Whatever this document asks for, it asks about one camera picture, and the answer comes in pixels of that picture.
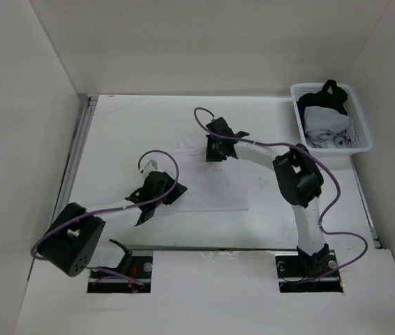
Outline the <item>white tank top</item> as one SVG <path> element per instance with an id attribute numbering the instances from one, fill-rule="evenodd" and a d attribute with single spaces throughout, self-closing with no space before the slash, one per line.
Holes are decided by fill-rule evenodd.
<path id="1" fill-rule="evenodd" d="M 240 161 L 207 162 L 205 144 L 180 141 L 172 150 L 179 183 L 188 190 L 172 205 L 178 212 L 245 211 L 248 191 Z"/>

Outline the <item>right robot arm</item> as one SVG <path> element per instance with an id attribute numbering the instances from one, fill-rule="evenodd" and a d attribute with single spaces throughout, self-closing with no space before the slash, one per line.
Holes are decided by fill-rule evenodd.
<path id="1" fill-rule="evenodd" d="M 228 158 L 250 161 L 275 172 L 281 195 L 292 206 L 297 226 L 298 268 L 306 276 L 316 275 L 329 255 L 329 247 L 319 228 L 319 197 L 322 175 L 315 162 L 299 144 L 284 154 L 250 142 L 248 133 L 234 133 L 224 118 L 206 125 L 206 161 L 222 162 Z"/>

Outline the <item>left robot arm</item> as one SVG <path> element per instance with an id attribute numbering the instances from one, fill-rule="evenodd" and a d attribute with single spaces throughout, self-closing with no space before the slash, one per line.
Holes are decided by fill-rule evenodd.
<path id="1" fill-rule="evenodd" d="M 129 223 L 141 226 L 161 205 L 171 205 L 188 188 L 159 170 L 143 169 L 144 183 L 125 198 L 124 205 L 88 212 L 76 202 L 67 204 L 47 232 L 31 249 L 31 255 L 52 263 L 69 277 L 77 276 L 91 262 L 105 228 L 104 214 L 130 214 Z"/>

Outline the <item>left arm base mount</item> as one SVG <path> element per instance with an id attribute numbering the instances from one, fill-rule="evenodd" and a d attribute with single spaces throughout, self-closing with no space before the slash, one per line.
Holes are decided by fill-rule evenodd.
<path id="1" fill-rule="evenodd" d="M 123 256 L 115 267 L 93 269 L 89 275 L 87 292 L 92 294 L 146 294 L 151 292 L 154 252 L 148 249 L 131 249 L 115 239 L 109 242 L 118 246 Z"/>

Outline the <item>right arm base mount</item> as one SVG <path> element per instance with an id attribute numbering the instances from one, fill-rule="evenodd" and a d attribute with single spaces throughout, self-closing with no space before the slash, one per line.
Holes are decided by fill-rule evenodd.
<path id="1" fill-rule="evenodd" d="M 334 251 L 315 269 L 305 268 L 297 252 L 278 253 L 275 261 L 280 293 L 343 293 L 339 271 L 330 272 L 338 266 Z"/>

